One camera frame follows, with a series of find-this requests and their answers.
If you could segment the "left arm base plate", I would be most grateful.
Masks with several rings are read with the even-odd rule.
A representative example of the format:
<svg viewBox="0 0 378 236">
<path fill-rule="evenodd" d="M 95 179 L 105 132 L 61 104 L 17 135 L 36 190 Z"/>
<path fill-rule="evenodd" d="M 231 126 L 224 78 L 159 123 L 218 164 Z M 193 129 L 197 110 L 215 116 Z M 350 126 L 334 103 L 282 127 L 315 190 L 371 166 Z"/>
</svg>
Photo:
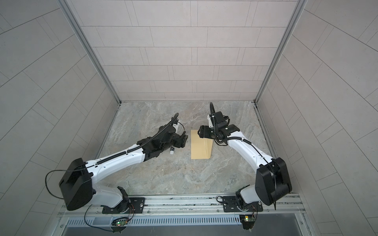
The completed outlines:
<svg viewBox="0 0 378 236">
<path fill-rule="evenodd" d="M 115 207 L 103 206 L 102 214 L 133 214 L 142 213 L 144 209 L 145 198 L 131 197 L 127 200 L 122 200 Z"/>
</svg>

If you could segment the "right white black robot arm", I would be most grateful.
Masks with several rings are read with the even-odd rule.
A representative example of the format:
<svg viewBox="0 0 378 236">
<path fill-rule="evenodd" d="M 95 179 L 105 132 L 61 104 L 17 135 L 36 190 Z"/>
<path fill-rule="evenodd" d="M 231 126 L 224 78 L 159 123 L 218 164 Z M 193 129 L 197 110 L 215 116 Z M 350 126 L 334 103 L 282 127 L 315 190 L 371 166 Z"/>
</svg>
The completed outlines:
<svg viewBox="0 0 378 236">
<path fill-rule="evenodd" d="M 292 191 L 287 165 L 282 158 L 273 158 L 257 148 L 237 126 L 229 123 L 229 117 L 222 112 L 211 109 L 207 119 L 209 125 L 200 127 L 199 137 L 233 148 L 256 173 L 255 184 L 236 191 L 237 206 L 241 210 L 247 210 L 258 202 L 275 205 L 277 200 Z"/>
</svg>

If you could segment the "yellow paper envelope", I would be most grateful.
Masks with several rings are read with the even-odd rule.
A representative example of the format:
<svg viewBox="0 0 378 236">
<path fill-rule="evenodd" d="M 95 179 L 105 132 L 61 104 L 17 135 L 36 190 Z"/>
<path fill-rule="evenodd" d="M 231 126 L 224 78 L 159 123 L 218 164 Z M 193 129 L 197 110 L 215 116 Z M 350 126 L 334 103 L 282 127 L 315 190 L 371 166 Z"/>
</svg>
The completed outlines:
<svg viewBox="0 0 378 236">
<path fill-rule="evenodd" d="M 191 130 L 191 159 L 210 159 L 213 140 L 200 138 L 196 130 Z"/>
</svg>

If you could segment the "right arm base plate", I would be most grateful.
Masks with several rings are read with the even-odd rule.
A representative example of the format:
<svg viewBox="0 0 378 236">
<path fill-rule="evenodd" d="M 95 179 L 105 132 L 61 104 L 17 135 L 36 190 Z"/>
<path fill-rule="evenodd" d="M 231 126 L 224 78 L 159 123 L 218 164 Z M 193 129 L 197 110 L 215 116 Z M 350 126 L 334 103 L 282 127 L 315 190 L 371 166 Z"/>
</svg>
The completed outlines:
<svg viewBox="0 0 378 236">
<path fill-rule="evenodd" d="M 222 196 L 221 203 L 224 212 L 263 212 L 260 202 L 252 202 L 246 208 L 238 206 L 236 196 Z"/>
</svg>

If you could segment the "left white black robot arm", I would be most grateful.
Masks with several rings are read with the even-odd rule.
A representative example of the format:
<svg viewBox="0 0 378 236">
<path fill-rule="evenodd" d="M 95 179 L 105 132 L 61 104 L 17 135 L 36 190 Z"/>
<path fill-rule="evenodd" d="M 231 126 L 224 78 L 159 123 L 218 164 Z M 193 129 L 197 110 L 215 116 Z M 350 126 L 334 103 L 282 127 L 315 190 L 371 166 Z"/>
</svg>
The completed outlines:
<svg viewBox="0 0 378 236">
<path fill-rule="evenodd" d="M 100 185 L 99 182 L 124 168 L 158 157 L 163 151 L 184 148 L 187 134 L 176 132 L 176 125 L 160 127 L 158 134 L 138 141 L 129 148 L 113 155 L 71 162 L 59 182 L 59 187 L 69 211 L 87 204 L 100 205 L 104 213 L 123 213 L 129 210 L 131 201 L 124 188 Z"/>
</svg>

